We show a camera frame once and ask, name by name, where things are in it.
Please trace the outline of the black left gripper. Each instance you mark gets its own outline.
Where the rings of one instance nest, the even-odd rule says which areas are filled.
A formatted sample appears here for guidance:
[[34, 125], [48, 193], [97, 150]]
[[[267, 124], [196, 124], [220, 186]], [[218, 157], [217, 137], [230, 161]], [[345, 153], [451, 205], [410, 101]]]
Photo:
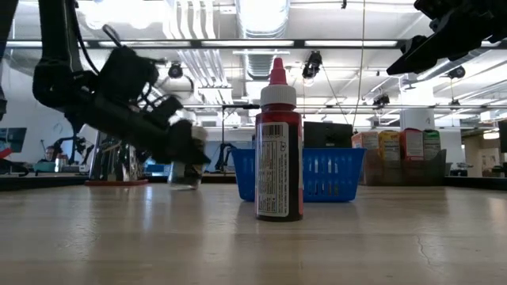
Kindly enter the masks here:
[[203, 127], [189, 120], [170, 123], [170, 117], [182, 109], [176, 97], [168, 97], [151, 111], [135, 111], [129, 104], [87, 92], [68, 98], [67, 116], [148, 152], [158, 163], [207, 165], [211, 161], [204, 153], [208, 133]]

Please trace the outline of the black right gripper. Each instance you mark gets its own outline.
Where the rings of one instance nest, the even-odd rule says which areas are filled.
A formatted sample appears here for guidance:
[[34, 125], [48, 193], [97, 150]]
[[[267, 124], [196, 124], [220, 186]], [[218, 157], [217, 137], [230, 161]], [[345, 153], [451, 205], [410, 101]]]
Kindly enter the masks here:
[[438, 59], [456, 58], [507, 38], [507, 0], [416, 0], [416, 10], [431, 21], [431, 36], [414, 36], [400, 47], [402, 56], [387, 68], [389, 75], [419, 74]]

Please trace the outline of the glass jar with gold lid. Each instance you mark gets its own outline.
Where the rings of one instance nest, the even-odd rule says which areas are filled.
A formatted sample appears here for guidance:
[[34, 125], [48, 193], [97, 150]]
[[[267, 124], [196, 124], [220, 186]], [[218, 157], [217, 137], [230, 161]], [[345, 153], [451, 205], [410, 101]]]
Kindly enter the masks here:
[[172, 162], [168, 182], [179, 188], [196, 189], [199, 187], [205, 165], [186, 165], [181, 162]]

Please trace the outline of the yellow Corn Pops cereal box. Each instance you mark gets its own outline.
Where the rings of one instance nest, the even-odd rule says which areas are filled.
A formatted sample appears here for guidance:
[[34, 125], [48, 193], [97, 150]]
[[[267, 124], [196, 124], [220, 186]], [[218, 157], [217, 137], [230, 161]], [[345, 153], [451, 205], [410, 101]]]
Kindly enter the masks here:
[[379, 155], [382, 161], [382, 182], [385, 185], [400, 184], [400, 133], [398, 131], [381, 131], [379, 133]]

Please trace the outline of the orange Mini Wheats cereal box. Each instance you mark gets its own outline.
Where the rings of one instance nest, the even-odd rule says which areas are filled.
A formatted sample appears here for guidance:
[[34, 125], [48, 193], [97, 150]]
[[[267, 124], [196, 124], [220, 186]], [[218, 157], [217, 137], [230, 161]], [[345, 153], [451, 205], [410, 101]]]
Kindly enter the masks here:
[[365, 131], [355, 134], [352, 137], [353, 148], [365, 149], [363, 169], [360, 183], [368, 184], [368, 178], [377, 168], [379, 159], [379, 133], [376, 131]]

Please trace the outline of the red icing tube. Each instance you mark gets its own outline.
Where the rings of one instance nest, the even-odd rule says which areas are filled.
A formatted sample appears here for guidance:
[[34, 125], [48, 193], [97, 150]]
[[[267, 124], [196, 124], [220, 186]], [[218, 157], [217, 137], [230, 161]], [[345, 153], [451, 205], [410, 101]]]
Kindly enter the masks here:
[[287, 83], [283, 60], [275, 58], [261, 90], [255, 121], [255, 214], [271, 222], [303, 218], [302, 116], [296, 90]]

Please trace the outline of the blue plastic basket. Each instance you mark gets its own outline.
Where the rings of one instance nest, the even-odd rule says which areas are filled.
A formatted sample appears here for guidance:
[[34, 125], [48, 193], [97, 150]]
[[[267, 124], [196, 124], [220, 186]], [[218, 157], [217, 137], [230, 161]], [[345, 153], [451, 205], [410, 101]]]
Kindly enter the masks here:
[[[355, 199], [366, 150], [364, 148], [303, 149], [303, 201], [337, 203]], [[232, 151], [238, 194], [253, 202], [255, 150]]]

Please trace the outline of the grey plastic bin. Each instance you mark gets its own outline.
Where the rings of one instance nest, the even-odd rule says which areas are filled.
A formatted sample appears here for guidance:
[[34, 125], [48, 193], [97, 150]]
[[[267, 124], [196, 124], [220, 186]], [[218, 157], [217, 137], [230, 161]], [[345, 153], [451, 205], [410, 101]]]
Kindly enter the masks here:
[[441, 186], [446, 175], [447, 151], [428, 161], [384, 161], [375, 150], [366, 150], [360, 185], [421, 187]]

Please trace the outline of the black background table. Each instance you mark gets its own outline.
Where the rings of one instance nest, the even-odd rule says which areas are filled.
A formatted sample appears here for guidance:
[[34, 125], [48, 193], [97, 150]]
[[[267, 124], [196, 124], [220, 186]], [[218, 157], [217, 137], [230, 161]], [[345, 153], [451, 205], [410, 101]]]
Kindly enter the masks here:
[[477, 188], [507, 191], [505, 177], [445, 177], [444, 185], [456, 188]]

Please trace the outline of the black overhead frame bar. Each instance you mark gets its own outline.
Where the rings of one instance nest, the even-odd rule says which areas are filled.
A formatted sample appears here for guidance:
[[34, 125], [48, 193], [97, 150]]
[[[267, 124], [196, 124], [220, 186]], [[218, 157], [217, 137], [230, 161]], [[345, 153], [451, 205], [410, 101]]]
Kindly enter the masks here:
[[396, 50], [404, 40], [85, 40], [90, 49], [126, 45], [134, 49], [373, 49]]

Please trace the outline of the silver ventilation duct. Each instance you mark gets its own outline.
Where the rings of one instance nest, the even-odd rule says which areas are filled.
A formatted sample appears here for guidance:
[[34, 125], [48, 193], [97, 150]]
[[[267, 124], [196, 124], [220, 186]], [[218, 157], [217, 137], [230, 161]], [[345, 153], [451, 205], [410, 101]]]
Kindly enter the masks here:
[[[241, 38], [275, 40], [284, 37], [291, 0], [234, 0]], [[253, 80], [268, 80], [275, 49], [248, 51], [246, 73]]]

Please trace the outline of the black table edge rail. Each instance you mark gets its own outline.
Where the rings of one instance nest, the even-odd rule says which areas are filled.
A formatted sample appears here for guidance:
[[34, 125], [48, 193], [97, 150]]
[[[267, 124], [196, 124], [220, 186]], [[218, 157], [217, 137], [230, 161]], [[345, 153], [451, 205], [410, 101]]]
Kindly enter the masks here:
[[66, 186], [137, 186], [149, 183], [166, 183], [167, 177], [146, 177], [134, 182], [89, 182], [84, 176], [27, 176], [0, 177], [0, 192], [29, 190], [36, 188], [58, 188]]

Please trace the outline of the dark wall screen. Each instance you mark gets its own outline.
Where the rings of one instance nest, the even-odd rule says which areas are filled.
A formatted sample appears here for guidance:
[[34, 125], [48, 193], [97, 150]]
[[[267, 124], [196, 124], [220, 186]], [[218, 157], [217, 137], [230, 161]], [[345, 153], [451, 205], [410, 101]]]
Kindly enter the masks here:
[[22, 152], [26, 132], [26, 127], [0, 128], [0, 151], [11, 149], [14, 153]]

